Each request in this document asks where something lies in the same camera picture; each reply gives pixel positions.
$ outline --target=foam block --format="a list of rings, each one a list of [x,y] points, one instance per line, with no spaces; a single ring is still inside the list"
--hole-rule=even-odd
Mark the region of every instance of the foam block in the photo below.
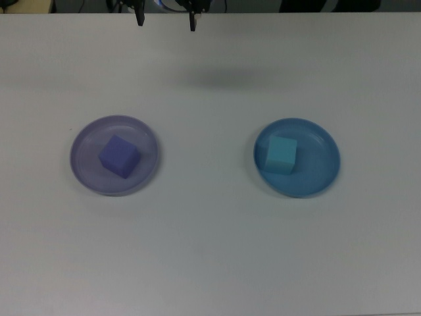
[[[297,140],[271,136],[263,170],[272,173],[291,174],[295,165],[296,152]]]
[[[114,135],[98,158],[104,168],[127,179],[139,163],[140,154],[135,145]]]

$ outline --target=purple cube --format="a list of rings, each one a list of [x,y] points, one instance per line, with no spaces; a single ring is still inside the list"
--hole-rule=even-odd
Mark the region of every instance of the purple cube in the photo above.
[[[139,163],[140,154],[135,145],[113,135],[98,158],[104,168],[127,179]]]

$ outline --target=cyan cube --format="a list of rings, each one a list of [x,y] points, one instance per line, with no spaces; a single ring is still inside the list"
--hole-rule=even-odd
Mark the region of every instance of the cyan cube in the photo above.
[[[291,174],[295,165],[297,140],[279,136],[269,137],[269,147],[263,170],[279,174]]]
[[[113,135],[98,158],[104,168],[127,179],[139,163],[140,154],[135,145]]]

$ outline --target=blue plate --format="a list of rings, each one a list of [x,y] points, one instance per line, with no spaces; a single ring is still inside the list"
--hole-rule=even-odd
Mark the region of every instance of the blue plate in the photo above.
[[[297,140],[295,166],[289,175],[263,171],[269,137]],[[334,139],[319,125],[301,118],[285,118],[268,125],[255,143],[255,164],[273,189],[295,198],[312,196],[325,190],[336,178],[341,165]]]

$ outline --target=purple plate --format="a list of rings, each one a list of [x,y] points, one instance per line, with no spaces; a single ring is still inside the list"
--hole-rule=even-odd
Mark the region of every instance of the purple plate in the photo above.
[[[117,135],[134,144],[140,162],[127,179],[104,168],[98,154]],[[74,176],[85,187],[106,196],[124,196],[146,185],[158,165],[158,142],[152,130],[140,120],[123,115],[103,117],[87,125],[76,137],[70,151]]]

